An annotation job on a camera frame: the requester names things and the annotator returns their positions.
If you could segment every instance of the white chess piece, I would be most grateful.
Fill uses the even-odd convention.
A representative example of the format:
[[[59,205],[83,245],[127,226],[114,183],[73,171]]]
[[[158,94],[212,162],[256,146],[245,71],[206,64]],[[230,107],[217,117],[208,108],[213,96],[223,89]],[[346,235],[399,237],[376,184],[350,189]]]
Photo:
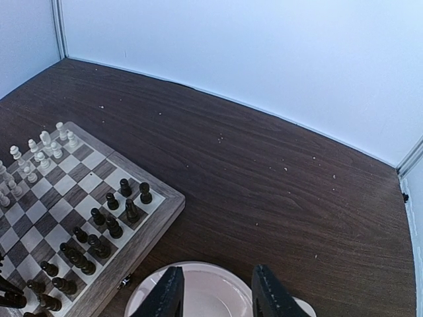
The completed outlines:
[[[50,134],[47,131],[43,131],[40,134],[40,139],[47,152],[50,153],[52,151],[52,147],[50,145],[52,143],[52,138],[50,137]]]
[[[10,204],[11,200],[0,190],[0,205],[8,207]]]
[[[24,168],[24,173],[26,174],[26,177],[28,178],[28,181],[30,183],[35,183],[38,179],[37,175],[33,172],[31,172],[31,169],[29,168],[29,166],[27,166],[26,168]]]
[[[67,133],[65,130],[65,127],[62,122],[59,122],[56,124],[56,129],[59,130],[59,137],[62,141],[65,141],[67,139]]]
[[[3,177],[3,180],[6,183],[9,183],[11,180],[15,180],[12,175],[7,172],[6,166],[3,165],[3,162],[0,160],[0,175]]]
[[[12,145],[11,154],[13,155],[13,158],[18,161],[19,168],[24,169],[26,162],[22,158],[22,153],[19,151],[19,148],[16,145]]]
[[[44,170],[46,170],[50,166],[50,161],[46,159],[43,152],[38,152],[37,158],[40,161],[41,168],[43,168]]]
[[[56,159],[60,159],[63,156],[63,152],[61,151],[61,149],[59,149],[59,145],[57,144],[57,142],[52,142],[52,150],[53,155]]]
[[[75,137],[75,134],[72,131],[67,132],[67,138],[69,139],[70,147],[78,146],[78,139]]]
[[[20,186],[16,185],[16,182],[14,180],[11,180],[8,184],[9,188],[11,189],[11,192],[13,195],[15,196],[20,196],[22,195],[22,188]]]

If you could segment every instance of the chess piece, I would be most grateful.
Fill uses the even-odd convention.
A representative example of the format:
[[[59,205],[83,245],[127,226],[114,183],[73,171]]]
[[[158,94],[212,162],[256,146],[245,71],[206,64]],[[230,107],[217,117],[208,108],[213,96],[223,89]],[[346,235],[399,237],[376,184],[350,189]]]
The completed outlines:
[[[74,148],[78,146],[78,139],[72,131],[67,132],[67,138],[69,139],[69,146]]]
[[[11,147],[11,154],[13,155],[13,158],[18,161],[19,168],[23,170],[26,166],[26,162],[22,158],[22,153],[16,145]]]
[[[127,199],[125,204],[126,218],[130,223],[139,221],[139,212],[132,199]]]
[[[46,158],[43,152],[37,153],[38,162],[43,170],[46,170],[50,166],[50,161]]]
[[[75,227],[75,228],[73,228],[73,233],[75,234],[75,236],[77,237],[77,240],[80,243],[87,243],[88,234],[84,230],[82,230],[79,227]]]
[[[97,226],[102,226],[106,222],[106,218],[104,218],[103,214],[97,208],[91,209],[91,215]]]
[[[128,180],[126,178],[122,178],[120,180],[120,193],[124,197],[130,197],[132,195],[130,183],[128,183]]]
[[[67,139],[67,132],[65,130],[65,126],[63,125],[62,122],[58,122],[56,124],[56,129],[59,130],[59,138],[62,141],[65,141]]]
[[[63,156],[63,152],[61,149],[59,149],[57,142],[52,142],[52,151],[55,159],[60,159]]]
[[[33,279],[29,279],[26,286],[36,294],[42,294],[46,291],[46,284],[35,282]]]
[[[119,208],[119,201],[116,200],[114,195],[112,193],[106,194],[106,200],[107,200],[107,207],[110,210],[117,210]]]
[[[106,259],[110,256],[110,248],[104,245],[95,234],[89,235],[88,244],[94,248],[95,254],[100,259]]]
[[[112,216],[107,217],[106,225],[110,233],[110,236],[113,239],[119,239],[123,235],[124,231],[122,230],[122,227],[119,225],[117,220],[113,218]]]
[[[40,294],[38,296],[38,301],[40,302],[40,306],[44,309],[52,310],[54,312],[61,310],[61,301],[55,299],[54,297],[48,296],[46,294]]]
[[[0,205],[8,207],[10,204],[11,200],[0,190]]]
[[[81,272],[85,275],[92,275],[96,271],[95,264],[76,250],[69,251],[69,260],[74,266],[81,269]]]
[[[78,287],[74,281],[67,281],[60,277],[54,277],[52,279],[52,284],[63,294],[74,295],[78,291]]]
[[[24,173],[26,175],[26,178],[28,179],[28,181],[33,184],[37,181],[38,177],[35,173],[31,172],[31,169],[29,168],[29,166],[24,168]]]
[[[52,152],[52,138],[47,131],[43,131],[40,134],[40,139],[42,141],[43,146],[46,148],[48,153]]]
[[[54,264],[48,263],[47,261],[41,262],[40,267],[50,277],[55,277],[57,274],[59,274],[59,268],[55,266]]]
[[[11,192],[14,196],[20,196],[23,193],[23,190],[20,186],[16,185],[14,180],[11,180],[8,184],[8,187],[11,189]]]
[[[3,177],[3,180],[9,183],[11,180],[15,180],[12,175],[7,172],[6,166],[3,165],[3,162],[0,160],[0,175]]]
[[[150,193],[150,185],[148,183],[141,183],[139,185],[139,190],[141,192],[141,202],[146,205],[151,203],[153,196]]]

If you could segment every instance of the dark square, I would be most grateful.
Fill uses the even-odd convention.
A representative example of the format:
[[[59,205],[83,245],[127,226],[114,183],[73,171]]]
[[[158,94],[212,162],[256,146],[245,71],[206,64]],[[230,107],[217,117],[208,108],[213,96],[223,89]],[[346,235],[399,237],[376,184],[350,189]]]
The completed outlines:
[[[116,170],[116,166],[110,163],[107,160],[102,161],[99,165],[97,165],[93,172],[102,180],[106,179],[111,173]]]
[[[101,264],[101,265],[105,265],[109,260],[110,260],[110,258],[113,256],[113,254],[115,254],[115,252],[118,250],[118,248],[113,244],[113,243],[111,243],[109,240],[107,240],[107,238],[105,237],[105,236],[100,236],[99,237],[99,239],[100,239],[100,241],[101,241],[101,243],[103,243],[104,245],[106,245],[106,246],[108,246],[108,247],[110,247],[110,256],[108,257],[108,258],[106,258],[106,259],[100,259],[97,255],[96,255],[96,252],[95,252],[95,250],[93,249],[93,247],[90,247],[89,249],[88,249],[88,253],[99,263],[99,264]]]
[[[102,215],[104,216],[104,218],[107,219],[108,216],[112,216],[113,218],[116,218],[114,215],[112,215],[106,208],[104,208],[103,206],[98,208],[98,210],[102,213]],[[106,223],[104,223],[101,226],[97,226],[94,222],[94,219],[91,217],[88,222],[94,227],[96,228],[99,232],[104,233],[107,229]]]
[[[69,155],[70,153],[65,149],[65,148],[61,148],[61,152],[63,153],[62,156],[58,159],[54,156],[51,157],[51,159],[53,160],[53,162],[55,162],[57,165],[62,163]]]
[[[38,198],[34,195],[32,190],[28,190],[28,192],[19,199],[18,204],[22,207],[23,211],[27,212],[37,201]]]
[[[73,186],[63,198],[65,198],[72,207],[76,207],[87,195],[88,193],[77,184]]]
[[[13,230],[21,239],[29,231],[29,229],[31,229],[31,227],[32,227],[31,220],[29,220],[29,218],[26,215],[23,215],[23,217],[20,218],[18,222],[13,225]]]
[[[35,282],[39,282],[39,283],[43,283],[46,286],[46,291],[44,292],[44,294],[48,294],[50,293],[54,286],[52,284],[52,281],[50,279],[50,277],[44,272],[44,271],[40,271],[36,277],[33,278],[33,280]]]
[[[138,206],[137,210],[138,210],[138,214],[139,214],[139,220],[136,223],[130,223],[128,218],[126,217],[126,213],[122,213],[119,216],[119,220],[121,220],[125,225],[127,225],[128,227],[130,227],[132,230],[135,230],[142,222],[145,218],[147,218],[148,213],[146,213],[145,211],[143,211],[141,208],[139,208]]]
[[[53,248],[45,241],[44,239],[33,249],[31,256],[34,260],[40,264],[42,261],[50,261],[52,257],[56,254]]]
[[[5,216],[0,218],[0,238],[11,228]]]
[[[47,208],[47,210],[51,209],[59,200],[61,199],[60,194],[54,188],[50,188],[48,192],[44,194],[40,198],[42,204]]]
[[[91,193],[90,195],[97,200],[101,205],[106,202],[106,194],[114,193],[114,189],[111,188],[106,182],[101,182]]]
[[[77,285],[77,292],[75,294],[73,295],[66,294],[66,297],[71,302],[73,302],[79,296],[79,294],[81,294],[84,288],[87,287],[87,284],[85,284],[85,282],[72,270],[67,272],[67,274],[64,276],[64,279],[67,281],[74,281],[75,284]]]
[[[73,228],[82,227],[87,221],[76,211],[72,210],[62,221],[61,226],[69,233],[73,235]]]
[[[26,183],[26,185],[28,185],[29,188],[33,188],[44,177],[43,175],[41,175],[41,173],[40,173],[40,171],[38,169],[35,169],[33,171],[33,173],[35,175],[37,175],[37,180],[35,182],[30,183],[27,177],[24,180],[25,183]]]
[[[18,289],[24,289],[26,287],[26,281],[24,281],[17,270],[14,270],[7,280]]]
[[[73,170],[69,172],[69,176],[72,177],[74,181],[79,183],[90,170],[84,164],[79,163]]]
[[[50,213],[46,213],[36,222],[35,227],[45,238],[57,225],[58,222],[53,218],[53,216]]]
[[[16,199],[15,197],[13,197],[12,193],[8,193],[6,197],[10,199],[11,203],[7,207],[3,207],[2,205],[0,205],[1,210],[4,213],[6,213],[16,203]]]
[[[74,157],[78,160],[83,161],[85,160],[92,152],[94,152],[90,147],[86,144],[82,144],[75,152],[72,153]]]
[[[18,241],[13,248],[7,252],[10,261],[15,267],[18,267],[23,260],[29,255],[28,250],[24,247],[21,241]]]
[[[56,185],[63,177],[65,177],[66,173],[59,167],[56,166],[53,170],[46,175],[46,179],[51,185]]]
[[[135,200],[136,198],[138,198],[139,195],[141,195],[141,192],[139,190],[139,182],[136,182],[133,178],[130,178],[128,180],[128,183],[130,185],[130,188],[132,189],[132,194],[129,197],[127,197],[127,198],[130,198],[132,200]]]

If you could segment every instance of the white pawn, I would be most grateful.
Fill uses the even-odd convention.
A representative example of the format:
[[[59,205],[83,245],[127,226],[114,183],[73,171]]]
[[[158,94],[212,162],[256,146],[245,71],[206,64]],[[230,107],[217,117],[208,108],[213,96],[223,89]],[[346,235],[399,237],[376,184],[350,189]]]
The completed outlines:
[[[78,146],[78,139],[75,137],[75,134],[72,131],[67,132],[67,138],[69,139],[70,147]]]
[[[65,130],[65,127],[62,122],[59,122],[56,124],[56,129],[59,130],[59,137],[62,141],[65,141],[67,139],[67,133]]]
[[[46,170],[50,166],[50,161],[46,159],[43,152],[38,152],[37,158],[40,162],[41,168],[43,168],[44,170]]]
[[[11,200],[0,190],[0,205],[8,207],[10,204]]]
[[[26,174],[26,177],[28,178],[28,181],[32,184],[35,183],[37,181],[37,175],[35,173],[31,172],[31,169],[29,168],[29,166],[27,166],[26,168],[24,168],[24,173]]]
[[[22,195],[22,188],[20,186],[17,186],[14,180],[11,180],[9,182],[9,188],[11,189],[11,192],[13,195],[15,196],[20,196]]]
[[[56,159],[60,159],[63,156],[63,152],[61,151],[61,149],[59,149],[59,145],[57,144],[57,142],[52,142],[52,150],[53,155]]]

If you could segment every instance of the white plate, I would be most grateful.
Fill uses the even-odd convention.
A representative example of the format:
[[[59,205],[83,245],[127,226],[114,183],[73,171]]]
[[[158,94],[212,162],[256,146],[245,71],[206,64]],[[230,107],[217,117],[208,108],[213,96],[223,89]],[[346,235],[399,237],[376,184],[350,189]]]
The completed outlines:
[[[182,267],[184,272],[184,317],[252,317],[250,288],[226,269],[202,262],[175,263],[151,274],[132,293],[125,317],[137,310],[169,266]],[[310,305],[295,300],[310,316],[316,317]]]

